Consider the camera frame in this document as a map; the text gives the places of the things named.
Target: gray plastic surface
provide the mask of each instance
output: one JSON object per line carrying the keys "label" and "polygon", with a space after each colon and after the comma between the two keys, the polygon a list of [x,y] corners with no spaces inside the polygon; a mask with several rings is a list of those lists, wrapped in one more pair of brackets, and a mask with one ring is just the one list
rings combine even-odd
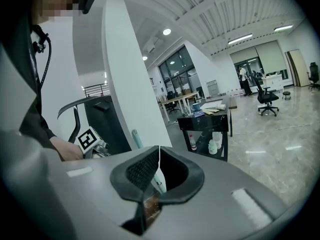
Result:
{"label": "gray plastic surface", "polygon": [[151,147],[96,159],[63,162],[66,171],[91,167],[92,172],[70,178],[74,189],[99,211],[108,216],[117,225],[122,225],[135,216],[138,204],[134,201],[121,199],[110,182],[113,168],[140,155]]}
{"label": "gray plastic surface", "polygon": [[203,186],[187,203],[163,206],[145,237],[234,240],[252,235],[255,227],[231,195],[241,188],[245,188],[272,218],[286,211],[287,206],[278,196],[237,167],[192,152],[175,152],[202,168]]}
{"label": "gray plastic surface", "polygon": [[[61,162],[56,151],[32,138],[0,132],[4,184],[42,232],[52,239],[272,239],[299,211],[235,166],[187,151],[175,152],[202,168],[202,188],[189,201],[164,205],[143,236],[119,225],[133,218],[137,204],[122,200],[109,175],[116,165],[149,147],[97,159]],[[91,167],[69,177],[67,171]],[[245,188],[274,219],[256,231],[231,192]]]}
{"label": "gray plastic surface", "polygon": [[140,239],[75,190],[56,151],[13,132],[0,131],[0,144],[3,183],[50,239]]}

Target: bottle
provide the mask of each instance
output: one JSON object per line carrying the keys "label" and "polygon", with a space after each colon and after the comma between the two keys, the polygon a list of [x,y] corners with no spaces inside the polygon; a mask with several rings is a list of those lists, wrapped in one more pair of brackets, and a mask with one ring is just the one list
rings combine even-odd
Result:
{"label": "bottle", "polygon": [[197,150],[196,142],[192,134],[189,135],[189,139],[190,139],[191,149]]}
{"label": "bottle", "polygon": [[218,152],[217,144],[213,139],[209,141],[208,150],[211,155],[215,155]]}
{"label": "bottle", "polygon": [[222,146],[222,134],[221,134],[221,132],[218,132],[218,131],[212,132],[212,139],[215,141],[218,150],[221,149],[221,146]]}

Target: black table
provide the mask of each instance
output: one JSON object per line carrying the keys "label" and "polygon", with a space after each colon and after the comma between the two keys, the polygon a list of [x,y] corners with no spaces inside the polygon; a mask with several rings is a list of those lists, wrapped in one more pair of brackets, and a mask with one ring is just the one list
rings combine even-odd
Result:
{"label": "black table", "polygon": [[[225,110],[219,110],[211,115],[204,114],[198,117],[193,115],[182,115],[179,117],[178,123],[180,130],[182,130],[184,140],[188,151],[200,154],[202,156],[215,158],[223,161],[228,160],[228,112],[229,112],[229,96],[221,96],[217,98],[210,98],[200,102],[202,106],[206,102],[220,101],[221,104],[225,105]],[[196,141],[196,150],[192,150],[188,131],[202,131],[201,136]],[[222,145],[218,149],[217,154],[210,154],[208,150],[209,141],[212,139],[212,132],[222,133]],[[232,115],[230,111],[230,136],[232,137]]]}

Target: desk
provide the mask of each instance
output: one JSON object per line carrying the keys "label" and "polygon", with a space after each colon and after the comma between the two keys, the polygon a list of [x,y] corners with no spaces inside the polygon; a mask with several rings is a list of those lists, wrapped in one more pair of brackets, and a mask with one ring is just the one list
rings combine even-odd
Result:
{"label": "desk", "polygon": [[169,99],[169,100],[166,100],[166,101],[163,101],[163,102],[160,103],[162,105],[162,107],[163,107],[163,111],[164,111],[165,117],[168,120],[168,122],[170,122],[170,119],[169,119],[165,104],[168,104],[168,103],[171,103],[171,102],[178,102],[181,114],[184,114],[185,112],[184,112],[184,110],[182,108],[182,105],[181,105],[181,100],[182,100],[186,112],[188,113],[188,111],[187,111],[187,108],[188,108],[189,113],[191,113],[191,109],[187,105],[186,99],[190,98],[192,96],[197,96],[197,98],[200,99],[199,92],[195,91],[195,92],[188,93],[188,94],[185,94],[185,95],[182,95],[182,96],[178,96],[178,97],[175,97],[175,98],[172,98],[172,99]]}
{"label": "desk", "polygon": [[[229,108],[230,97],[225,95],[217,98],[210,98],[202,101],[200,105],[202,106],[206,102],[221,100],[221,104],[225,105],[225,110],[219,110],[211,115],[204,114],[199,117],[194,117],[193,115],[182,115],[179,117],[178,123],[180,130],[182,130],[184,140],[188,151],[200,154],[202,156],[215,158],[223,161],[228,160],[228,108]],[[188,131],[202,131],[201,136],[196,141],[196,150],[191,149],[191,144],[189,140]],[[209,154],[208,144],[209,140],[212,139],[212,132],[222,132],[222,146],[218,149],[217,154]],[[232,115],[230,111],[230,136],[232,137]]]}

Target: black handrail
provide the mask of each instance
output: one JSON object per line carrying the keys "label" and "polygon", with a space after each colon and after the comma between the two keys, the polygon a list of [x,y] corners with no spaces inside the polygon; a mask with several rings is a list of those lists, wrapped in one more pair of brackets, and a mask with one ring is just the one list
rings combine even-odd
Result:
{"label": "black handrail", "polygon": [[105,93],[110,93],[109,85],[107,83],[100,83],[83,88],[84,95],[89,96],[98,96],[105,95]]}

